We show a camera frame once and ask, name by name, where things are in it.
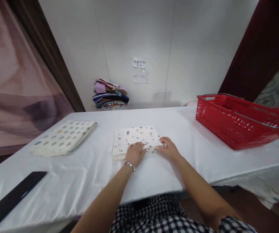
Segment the white tablecloth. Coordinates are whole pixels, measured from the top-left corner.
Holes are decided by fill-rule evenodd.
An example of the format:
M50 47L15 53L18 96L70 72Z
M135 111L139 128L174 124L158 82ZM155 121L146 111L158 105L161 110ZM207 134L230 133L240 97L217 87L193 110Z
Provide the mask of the white tablecloth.
M32 171L48 171L42 181L0 223L0 232L81 215L123 165L112 160L116 129L153 125L209 183L279 166L279 140L233 151L195 120L196 106L72 113L67 120L96 121L94 132L71 155L44 157L28 150L39 138L0 164L0 200ZM182 191L177 169L161 154L149 154L131 176L122 203Z

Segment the smartphone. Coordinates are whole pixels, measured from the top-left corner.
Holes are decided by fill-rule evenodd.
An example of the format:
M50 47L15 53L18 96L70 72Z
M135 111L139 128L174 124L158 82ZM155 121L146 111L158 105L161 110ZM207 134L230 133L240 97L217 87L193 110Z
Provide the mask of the smartphone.
M0 222L37 185L47 172L32 172L0 200Z

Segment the white cloth with gray print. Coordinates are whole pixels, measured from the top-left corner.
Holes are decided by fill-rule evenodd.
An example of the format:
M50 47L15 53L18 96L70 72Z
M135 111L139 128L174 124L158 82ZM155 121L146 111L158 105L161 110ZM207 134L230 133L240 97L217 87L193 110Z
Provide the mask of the white cloth with gray print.
M158 147L163 146L160 136L153 126L119 129L115 133L113 159L125 159L128 147L136 142L145 144L143 150L146 149L146 153L156 153L159 151Z
M36 142L29 152L44 156L69 154L80 145L96 125L96 122L90 121L67 121Z

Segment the person's arm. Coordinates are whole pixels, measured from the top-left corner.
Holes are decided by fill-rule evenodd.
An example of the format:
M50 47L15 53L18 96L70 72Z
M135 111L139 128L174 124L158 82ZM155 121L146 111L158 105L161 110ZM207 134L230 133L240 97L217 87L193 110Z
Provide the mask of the person's arm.
M137 167L146 150L144 144L131 144L126 153L126 162ZM95 198L71 233L109 232L114 216L119 207L124 189L129 181L133 168L125 164L106 187Z
M168 137L162 137L160 140L167 144L167 148L159 147L159 150L177 166L188 193L208 226L217 232L220 220L225 216L242 220L238 213L180 155L175 144Z

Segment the metal handle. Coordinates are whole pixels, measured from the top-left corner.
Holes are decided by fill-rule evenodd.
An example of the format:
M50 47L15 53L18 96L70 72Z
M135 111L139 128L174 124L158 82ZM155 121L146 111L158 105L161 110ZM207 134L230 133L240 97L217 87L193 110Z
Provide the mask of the metal handle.
M231 97L235 97L235 98L238 98L238 99L244 99L244 98L241 98L241 97L237 97L237 96L234 96L234 95L230 95L230 94L225 94L225 93L220 93L222 95L228 95L228 96L231 96ZM202 95L197 95L198 98L202 99L202 100L205 100L205 101L208 101L207 99L204 99L201 97Z
M254 119L252 119L252 118L250 118L250 117L247 117L247 116L244 116L244 115L242 115L242 114L240 114L240 113L237 113L237 112L234 112L234 113L237 114L237 115L239 115L239 116L241 116L241 117L245 117L245 118L247 118L247 119L249 119L249 120L252 120L252 121L254 121L254 122L257 122L257 123L259 123L259 124L262 124L262 125L264 125L264 126L267 126L267 127L270 127L270 128L279 128L279 127L275 127L275 126L266 125L266 124L264 124L264 123L262 123L262 122L260 122L260 121L254 120Z

